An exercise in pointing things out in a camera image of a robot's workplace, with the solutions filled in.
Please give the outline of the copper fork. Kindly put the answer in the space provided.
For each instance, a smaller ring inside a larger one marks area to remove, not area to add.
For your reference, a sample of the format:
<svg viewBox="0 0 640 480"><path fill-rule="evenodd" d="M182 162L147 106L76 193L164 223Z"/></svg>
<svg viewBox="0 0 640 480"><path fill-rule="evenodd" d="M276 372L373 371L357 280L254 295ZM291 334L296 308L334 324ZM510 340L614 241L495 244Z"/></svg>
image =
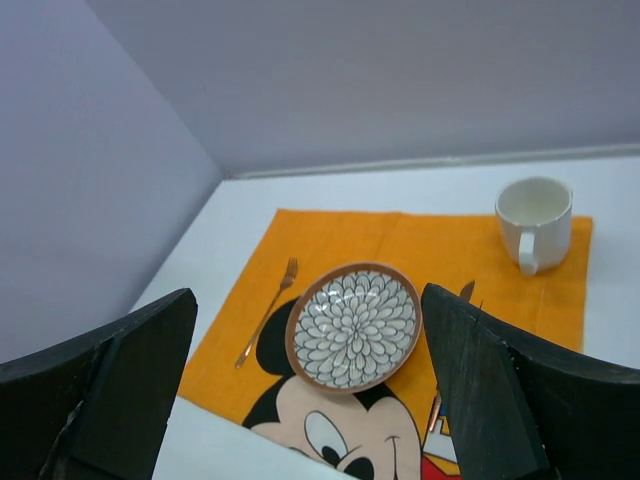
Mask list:
<svg viewBox="0 0 640 480"><path fill-rule="evenodd" d="M287 265L286 265L286 269L285 272L283 274L283 277L279 283L279 288L276 291L275 295L273 296L270 304L268 305L266 311L264 312L264 315L262 316L260 322L258 323L257 327L255 328L255 330L253 331L251 337L249 338L249 341L247 342L247 344L245 345L243 351L240 353L239 357L236 359L234 367L236 369L240 369L245 361L247 360L247 358L249 357L252 349L256 346L259 335L262 331L262 329L264 328L266 322L268 321L269 315L272 311L272 309L274 308L277 300L279 299L279 297L281 296L281 294L287 290L289 287L292 286L292 284L294 283L296 277L297 277L297 273L298 273L298 260L296 257L290 257L288 259Z"/></svg>

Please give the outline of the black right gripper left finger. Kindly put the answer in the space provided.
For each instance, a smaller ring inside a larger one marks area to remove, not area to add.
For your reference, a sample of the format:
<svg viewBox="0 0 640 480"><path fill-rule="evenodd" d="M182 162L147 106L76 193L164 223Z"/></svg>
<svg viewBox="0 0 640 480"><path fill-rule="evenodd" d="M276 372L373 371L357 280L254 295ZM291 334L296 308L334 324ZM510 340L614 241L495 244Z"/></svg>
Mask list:
<svg viewBox="0 0 640 480"><path fill-rule="evenodd" d="M179 289L2 364L2 478L151 478L197 310Z"/></svg>

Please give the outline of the white ceramic mug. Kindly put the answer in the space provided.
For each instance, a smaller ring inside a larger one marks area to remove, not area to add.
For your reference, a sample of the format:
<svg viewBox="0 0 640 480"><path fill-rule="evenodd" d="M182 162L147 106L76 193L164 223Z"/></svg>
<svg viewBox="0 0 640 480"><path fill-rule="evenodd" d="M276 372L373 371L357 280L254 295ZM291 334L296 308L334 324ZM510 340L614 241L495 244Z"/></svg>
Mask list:
<svg viewBox="0 0 640 480"><path fill-rule="evenodd" d="M525 276L560 265L571 239L573 191L550 177L534 176L506 185L495 201L504 246Z"/></svg>

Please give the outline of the orange cartoon cloth placemat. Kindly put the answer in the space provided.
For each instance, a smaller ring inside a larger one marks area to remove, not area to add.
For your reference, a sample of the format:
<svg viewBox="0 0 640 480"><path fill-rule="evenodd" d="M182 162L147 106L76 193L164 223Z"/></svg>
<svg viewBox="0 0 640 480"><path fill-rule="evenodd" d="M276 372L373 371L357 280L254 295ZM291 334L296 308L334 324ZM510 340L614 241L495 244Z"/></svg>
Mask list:
<svg viewBox="0 0 640 480"><path fill-rule="evenodd" d="M302 381L285 352L295 302L338 267L376 262L403 273L420 295L429 283L453 292L475 281L473 300L516 326L572 350L583 343L593 220L571 223L556 269L523 276L492 216L277 212L189 361L179 393L194 405L358 479L456 479L445 410L428 432L436 380L424 333L383 383L336 395ZM279 288L288 259L297 277L277 300L256 346L234 367Z"/></svg>

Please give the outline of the patterned ceramic plate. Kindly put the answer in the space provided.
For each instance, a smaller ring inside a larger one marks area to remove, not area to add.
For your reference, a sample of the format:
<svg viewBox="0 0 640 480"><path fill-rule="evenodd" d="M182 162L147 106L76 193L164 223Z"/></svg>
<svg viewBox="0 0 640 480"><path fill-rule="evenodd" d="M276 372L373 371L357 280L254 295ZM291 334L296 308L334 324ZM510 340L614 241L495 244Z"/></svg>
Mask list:
<svg viewBox="0 0 640 480"><path fill-rule="evenodd" d="M398 270L347 264L321 276L298 298L285 330L295 375L336 395L369 390L412 354L423 327L419 295Z"/></svg>

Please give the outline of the copper knife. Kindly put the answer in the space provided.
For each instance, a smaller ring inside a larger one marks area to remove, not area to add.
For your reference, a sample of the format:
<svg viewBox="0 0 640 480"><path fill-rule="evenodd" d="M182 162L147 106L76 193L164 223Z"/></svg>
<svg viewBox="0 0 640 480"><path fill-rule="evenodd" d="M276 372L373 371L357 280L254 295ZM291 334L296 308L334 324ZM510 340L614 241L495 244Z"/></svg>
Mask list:
<svg viewBox="0 0 640 480"><path fill-rule="evenodd" d="M467 284L465 284L464 287L459 292L460 298L469 302L473 294L474 287L475 287L474 280L471 280ZM429 423L428 423L429 433L432 433L435 430L436 422L440 416L441 407L442 407L442 398L440 395L439 387L436 387L436 394L432 402Z"/></svg>

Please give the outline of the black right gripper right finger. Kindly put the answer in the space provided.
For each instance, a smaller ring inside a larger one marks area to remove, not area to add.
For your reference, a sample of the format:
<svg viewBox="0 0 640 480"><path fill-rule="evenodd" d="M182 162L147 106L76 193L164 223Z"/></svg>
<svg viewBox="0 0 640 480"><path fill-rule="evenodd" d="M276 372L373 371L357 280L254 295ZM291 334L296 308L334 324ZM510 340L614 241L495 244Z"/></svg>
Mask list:
<svg viewBox="0 0 640 480"><path fill-rule="evenodd" d="M636 479L639 372L512 326L439 285L421 295L464 479Z"/></svg>

